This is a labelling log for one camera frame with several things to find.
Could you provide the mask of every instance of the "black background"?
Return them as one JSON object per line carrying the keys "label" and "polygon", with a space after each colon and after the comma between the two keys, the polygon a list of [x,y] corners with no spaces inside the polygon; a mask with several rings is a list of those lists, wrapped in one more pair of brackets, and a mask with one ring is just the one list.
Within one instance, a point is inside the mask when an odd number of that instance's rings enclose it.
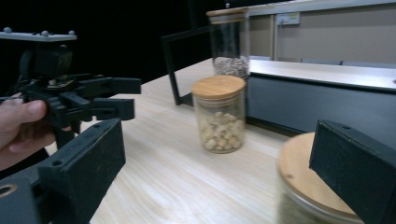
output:
{"label": "black background", "polygon": [[[78,39],[64,42],[73,50],[70,74],[138,77],[145,83],[167,74],[161,36],[190,30],[190,13],[197,27],[206,26],[205,13],[223,7],[223,0],[2,0],[0,28],[58,35],[74,30]],[[18,78],[22,53],[34,44],[0,39],[2,95]]]}

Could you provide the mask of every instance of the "white shelf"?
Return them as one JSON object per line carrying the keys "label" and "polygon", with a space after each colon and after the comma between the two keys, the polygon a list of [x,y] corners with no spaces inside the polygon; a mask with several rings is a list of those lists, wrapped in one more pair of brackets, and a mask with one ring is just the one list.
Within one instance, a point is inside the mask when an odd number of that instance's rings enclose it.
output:
{"label": "white shelf", "polygon": [[396,0],[296,0],[249,7],[250,16],[396,3]]}

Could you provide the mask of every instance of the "human hand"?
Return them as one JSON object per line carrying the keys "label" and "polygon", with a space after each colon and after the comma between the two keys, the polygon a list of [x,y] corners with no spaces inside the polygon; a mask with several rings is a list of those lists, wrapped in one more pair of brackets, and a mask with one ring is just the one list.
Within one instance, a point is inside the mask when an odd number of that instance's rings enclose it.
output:
{"label": "human hand", "polygon": [[43,101],[24,104],[22,99],[0,104],[0,170],[4,170],[55,141],[52,126],[43,120]]}

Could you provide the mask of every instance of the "glass jar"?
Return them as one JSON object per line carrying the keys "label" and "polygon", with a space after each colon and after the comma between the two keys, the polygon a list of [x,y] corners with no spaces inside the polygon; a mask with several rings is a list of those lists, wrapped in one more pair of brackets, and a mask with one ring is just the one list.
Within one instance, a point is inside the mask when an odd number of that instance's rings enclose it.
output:
{"label": "glass jar", "polygon": [[247,7],[206,12],[216,75],[232,75],[248,82],[250,75],[249,15]]}
{"label": "glass jar", "polygon": [[229,153],[244,144],[245,85],[233,76],[206,77],[192,85],[199,137],[206,150]]}
{"label": "glass jar", "polygon": [[277,224],[362,224],[361,219],[311,169],[314,133],[291,138],[277,161]]}

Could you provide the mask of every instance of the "black plastic block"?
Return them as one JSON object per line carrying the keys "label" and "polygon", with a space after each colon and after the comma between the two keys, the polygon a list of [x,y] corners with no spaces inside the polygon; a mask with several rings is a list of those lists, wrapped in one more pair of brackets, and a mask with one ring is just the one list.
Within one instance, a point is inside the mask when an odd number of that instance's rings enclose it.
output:
{"label": "black plastic block", "polygon": [[396,223],[395,148],[352,127],[319,120],[309,167],[364,223]]}

